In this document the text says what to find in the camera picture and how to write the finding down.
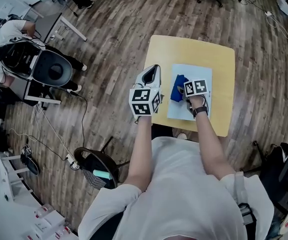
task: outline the hand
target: hand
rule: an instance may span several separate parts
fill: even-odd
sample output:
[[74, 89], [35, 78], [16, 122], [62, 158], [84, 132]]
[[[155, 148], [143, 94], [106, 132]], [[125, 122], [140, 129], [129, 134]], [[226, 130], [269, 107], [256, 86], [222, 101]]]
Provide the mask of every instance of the hand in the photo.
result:
[[202, 96], [196, 95], [189, 97], [189, 101], [192, 104], [193, 109], [203, 106], [204, 98]]

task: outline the wooden table top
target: wooden table top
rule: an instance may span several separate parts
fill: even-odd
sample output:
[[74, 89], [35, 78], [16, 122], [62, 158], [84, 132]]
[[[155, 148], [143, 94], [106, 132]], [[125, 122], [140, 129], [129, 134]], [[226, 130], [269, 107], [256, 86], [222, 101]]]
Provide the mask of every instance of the wooden table top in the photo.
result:
[[218, 136], [228, 134], [235, 86], [235, 52], [233, 49], [194, 39], [153, 35], [150, 39], [145, 67], [161, 67], [163, 103], [152, 122], [159, 125], [197, 132], [194, 121], [167, 118], [170, 99], [172, 64], [189, 64], [213, 70], [210, 122]]

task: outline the floor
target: floor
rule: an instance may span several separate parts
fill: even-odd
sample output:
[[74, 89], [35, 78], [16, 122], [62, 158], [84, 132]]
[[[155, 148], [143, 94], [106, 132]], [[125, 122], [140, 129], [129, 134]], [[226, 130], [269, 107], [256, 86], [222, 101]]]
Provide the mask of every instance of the floor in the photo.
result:
[[[234, 107], [229, 134], [221, 138], [228, 160], [235, 169], [260, 163], [253, 152], [257, 140], [265, 150], [271, 143], [288, 142], [288, 39], [267, 24], [264, 13], [251, 4], [223, 0], [94, 0], [92, 9], [78, 10], [76, 19], [69, 9], [64, 15], [84, 33], [83, 42], [66, 31], [64, 41], [55, 47], [88, 65], [75, 73], [83, 85], [81, 95], [88, 101], [84, 119], [85, 146], [100, 149], [110, 136], [107, 153], [116, 162], [130, 159], [136, 124], [128, 105], [128, 93], [144, 67], [151, 35], [167, 35], [208, 41], [231, 47], [236, 54]], [[288, 17], [276, 0], [257, 0], [272, 11], [288, 30]], [[70, 3], [73, 10], [77, 6]], [[82, 146], [81, 119], [85, 101], [57, 91], [61, 105], [51, 105], [46, 116], [65, 145], [73, 152]], [[36, 113], [40, 140], [62, 158], [61, 145], [42, 114]], [[33, 108], [10, 106], [7, 129], [38, 136]], [[187, 132], [196, 141], [197, 134]], [[10, 132], [9, 142], [16, 153], [25, 145], [24, 136]], [[38, 177], [24, 175], [27, 184], [43, 203], [50, 203], [77, 229], [83, 215], [98, 193], [85, 180], [82, 171], [72, 171], [43, 145], [29, 141], [33, 157], [41, 167]], [[127, 167], [123, 169], [125, 177]]]

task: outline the power outlet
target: power outlet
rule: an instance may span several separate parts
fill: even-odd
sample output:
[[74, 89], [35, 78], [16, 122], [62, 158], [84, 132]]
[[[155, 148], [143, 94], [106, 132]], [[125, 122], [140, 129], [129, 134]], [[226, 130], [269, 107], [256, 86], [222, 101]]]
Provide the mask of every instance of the power outlet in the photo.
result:
[[77, 164], [77, 161], [75, 160], [75, 158], [71, 154], [67, 154], [66, 159], [67, 159], [69, 165], [73, 169], [75, 169], [75, 170], [79, 169], [79, 165]]

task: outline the black watch strap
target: black watch strap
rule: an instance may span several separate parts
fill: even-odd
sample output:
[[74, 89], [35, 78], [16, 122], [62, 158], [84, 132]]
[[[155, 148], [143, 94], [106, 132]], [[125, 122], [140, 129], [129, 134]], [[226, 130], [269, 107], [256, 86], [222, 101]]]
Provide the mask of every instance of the black watch strap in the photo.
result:
[[194, 118], [196, 117], [196, 115], [197, 115], [199, 112], [203, 112], [203, 111], [205, 111], [206, 114], [208, 115], [208, 111], [207, 111], [207, 108], [206, 108], [205, 106], [200, 106], [200, 107], [194, 109], [194, 110], [193, 110], [193, 116], [194, 116]]

